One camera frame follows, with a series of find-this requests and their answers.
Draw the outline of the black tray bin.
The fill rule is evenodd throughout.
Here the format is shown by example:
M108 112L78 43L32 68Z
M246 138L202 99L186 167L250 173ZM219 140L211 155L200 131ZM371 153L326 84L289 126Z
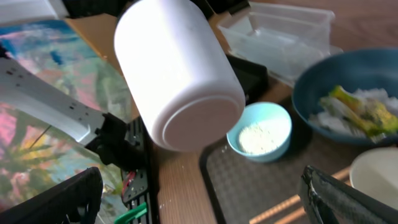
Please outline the black tray bin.
M265 66L227 55L245 94L246 105L256 102L268 89L268 70Z

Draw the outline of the dark blue plate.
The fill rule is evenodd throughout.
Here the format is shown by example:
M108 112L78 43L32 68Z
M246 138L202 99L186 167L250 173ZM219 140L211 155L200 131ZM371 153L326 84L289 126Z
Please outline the dark blue plate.
M334 55L307 69L297 80L292 104L297 114L316 132L336 142L355 146L381 146L397 142L393 134L379 141L340 134L309 122L311 114L322 111L319 99L340 85L352 93L358 89L384 89L397 97L397 48L361 49Z

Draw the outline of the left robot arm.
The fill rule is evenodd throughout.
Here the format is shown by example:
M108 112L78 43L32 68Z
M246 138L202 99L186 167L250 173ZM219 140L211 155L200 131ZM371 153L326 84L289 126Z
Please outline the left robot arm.
M105 165L144 167L144 151L126 136L129 125L111 113L90 108L30 73L1 48L1 101L63 131Z

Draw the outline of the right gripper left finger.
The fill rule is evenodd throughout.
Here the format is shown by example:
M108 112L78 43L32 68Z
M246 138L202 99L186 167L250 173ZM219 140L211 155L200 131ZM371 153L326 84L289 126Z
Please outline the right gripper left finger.
M94 223L101 206L103 180L90 167L60 184L1 212L7 223Z

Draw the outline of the brown serving tray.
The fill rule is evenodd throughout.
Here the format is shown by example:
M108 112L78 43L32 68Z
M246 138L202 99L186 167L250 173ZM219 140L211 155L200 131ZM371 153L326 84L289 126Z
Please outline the brown serving tray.
M289 112L293 131L289 149L278 160L250 161L235 152L226 138L202 152L199 166L217 223L249 223L297 195L305 166L333 175L368 150L366 146L340 144L314 133L294 111L290 97L280 105ZM261 223L275 223L300 207L299 202Z

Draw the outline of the white cup pink inside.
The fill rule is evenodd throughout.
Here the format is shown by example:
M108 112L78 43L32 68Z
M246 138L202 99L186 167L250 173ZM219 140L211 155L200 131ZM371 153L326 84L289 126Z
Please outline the white cup pink inside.
M151 139L194 151L239 120L245 95L205 15L187 0L142 0L120 18L114 51Z

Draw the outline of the pile of rice grains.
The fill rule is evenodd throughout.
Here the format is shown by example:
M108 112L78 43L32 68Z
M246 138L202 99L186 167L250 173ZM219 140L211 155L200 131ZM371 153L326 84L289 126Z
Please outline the pile of rice grains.
M283 143L283 134L270 121L246 126L238 135L241 150L247 154L265 154L276 150Z

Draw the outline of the left wooden chopstick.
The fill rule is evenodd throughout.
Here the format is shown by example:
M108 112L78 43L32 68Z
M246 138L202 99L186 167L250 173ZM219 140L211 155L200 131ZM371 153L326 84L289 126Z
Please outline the left wooden chopstick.
M338 180L345 180L349 177L350 166L338 171L337 173L333 174L332 177ZM294 195L281 203L273 206L272 208L262 212L261 214L255 216L254 218L250 219L249 224L258 224L260 222L266 221L271 217L277 215L278 213L283 212L284 210L290 208L291 206L298 204L300 202L300 197L298 195Z

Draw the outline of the right wooden chopstick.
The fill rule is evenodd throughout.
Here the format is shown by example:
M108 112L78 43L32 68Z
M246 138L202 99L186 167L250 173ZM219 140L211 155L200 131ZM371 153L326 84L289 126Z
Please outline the right wooden chopstick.
M288 214L284 218L281 218L280 220L277 220L274 224L289 224L292 223L299 218L303 217L306 215L305 209L303 207L300 207L299 209L293 211L292 213Z

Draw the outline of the light blue small bowl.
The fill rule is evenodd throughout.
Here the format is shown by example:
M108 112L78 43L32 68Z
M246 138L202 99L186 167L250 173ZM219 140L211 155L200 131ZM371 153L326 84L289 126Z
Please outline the light blue small bowl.
M253 103L226 134L231 148L255 162L280 158L289 148L292 119L285 108L271 102Z

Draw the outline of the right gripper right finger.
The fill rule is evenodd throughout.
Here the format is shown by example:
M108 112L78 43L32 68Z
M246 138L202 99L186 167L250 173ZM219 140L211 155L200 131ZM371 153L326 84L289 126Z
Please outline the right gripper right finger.
M397 223L397 210L306 166L298 193L311 223Z

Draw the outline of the clear plastic bin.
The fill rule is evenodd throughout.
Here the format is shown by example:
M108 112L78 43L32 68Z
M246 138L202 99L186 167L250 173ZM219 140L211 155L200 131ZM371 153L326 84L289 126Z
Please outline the clear plastic bin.
M330 44L333 11L249 2L220 20L230 53L263 65L271 75L294 86L311 65L342 53Z

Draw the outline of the wooden chopstick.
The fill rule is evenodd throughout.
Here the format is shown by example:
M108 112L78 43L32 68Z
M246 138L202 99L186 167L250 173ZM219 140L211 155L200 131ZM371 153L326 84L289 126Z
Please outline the wooden chopstick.
M284 218L281 218L280 220L277 220L274 224L289 224L292 223L299 218L303 217L306 215L305 209L303 207L300 207L299 209L293 211L292 213L288 214Z
M337 173L333 174L332 177L338 180L345 180L349 177L350 166L338 171ZM261 214L255 216L254 218L250 219L249 224L258 224L260 222L266 221L271 217L277 215L278 213L283 212L284 210L290 208L291 206L298 204L300 202L300 197L298 195L294 195L281 203L273 206L272 208L262 212Z

